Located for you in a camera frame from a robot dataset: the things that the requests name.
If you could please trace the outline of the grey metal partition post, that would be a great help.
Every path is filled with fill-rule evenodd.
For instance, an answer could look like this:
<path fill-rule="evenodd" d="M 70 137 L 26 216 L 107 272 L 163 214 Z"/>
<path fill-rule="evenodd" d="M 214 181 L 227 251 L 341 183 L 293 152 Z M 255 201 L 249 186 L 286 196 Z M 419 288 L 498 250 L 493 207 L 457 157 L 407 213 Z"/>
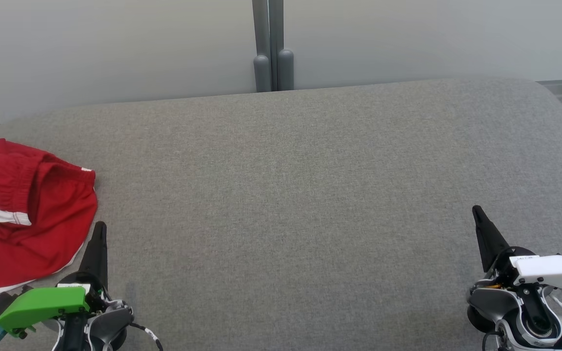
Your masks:
<path fill-rule="evenodd" d="M 257 93 L 272 91 L 272 62 L 268 0 L 252 0 L 256 57 L 253 60 Z"/>
<path fill-rule="evenodd" d="M 284 0 L 267 0 L 272 91 L 294 89 L 294 53 L 284 42 Z"/>

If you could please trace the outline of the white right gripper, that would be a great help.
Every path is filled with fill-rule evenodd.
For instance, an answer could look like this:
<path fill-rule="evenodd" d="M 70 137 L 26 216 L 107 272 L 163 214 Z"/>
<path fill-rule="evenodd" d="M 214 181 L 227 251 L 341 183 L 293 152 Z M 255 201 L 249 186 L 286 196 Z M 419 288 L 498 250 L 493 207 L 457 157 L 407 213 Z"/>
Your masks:
<path fill-rule="evenodd" d="M 509 247 L 480 205 L 473 205 L 472 214 L 482 271 L 490 285 L 511 290 L 521 286 L 562 290 L 562 255 L 541 256 L 522 247 Z"/>

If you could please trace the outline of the red shorts with white stripe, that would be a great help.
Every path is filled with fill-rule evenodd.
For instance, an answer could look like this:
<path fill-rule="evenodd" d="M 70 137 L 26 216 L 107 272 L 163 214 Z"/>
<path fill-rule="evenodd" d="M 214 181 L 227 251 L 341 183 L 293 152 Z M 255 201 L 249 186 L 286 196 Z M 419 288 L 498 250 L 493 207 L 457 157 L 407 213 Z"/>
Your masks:
<path fill-rule="evenodd" d="M 96 174 L 0 138 L 0 293 L 58 273 L 84 245 Z"/>

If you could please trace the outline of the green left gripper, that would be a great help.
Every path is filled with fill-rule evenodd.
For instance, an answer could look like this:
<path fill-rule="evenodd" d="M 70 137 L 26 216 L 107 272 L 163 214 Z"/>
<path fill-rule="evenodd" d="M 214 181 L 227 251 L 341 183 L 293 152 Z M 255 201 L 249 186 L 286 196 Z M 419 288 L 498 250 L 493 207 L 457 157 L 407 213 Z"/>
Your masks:
<path fill-rule="evenodd" d="M 53 287 L 29 289 L 14 297 L 0 313 L 0 327 L 19 337 L 22 330 L 49 319 L 102 311 L 107 284 L 107 225 L 96 222 L 80 271 L 65 276 Z"/>

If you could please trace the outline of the grey fabric sofa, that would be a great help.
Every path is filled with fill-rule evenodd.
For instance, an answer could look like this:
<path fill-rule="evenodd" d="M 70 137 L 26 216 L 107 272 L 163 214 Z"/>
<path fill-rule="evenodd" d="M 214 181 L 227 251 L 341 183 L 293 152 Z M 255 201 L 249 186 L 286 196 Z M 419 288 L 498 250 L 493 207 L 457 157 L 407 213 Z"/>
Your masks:
<path fill-rule="evenodd" d="M 109 292 L 167 351 L 481 351 L 473 205 L 562 254 L 562 103 L 520 78 L 82 106 L 0 138 L 96 171 Z"/>

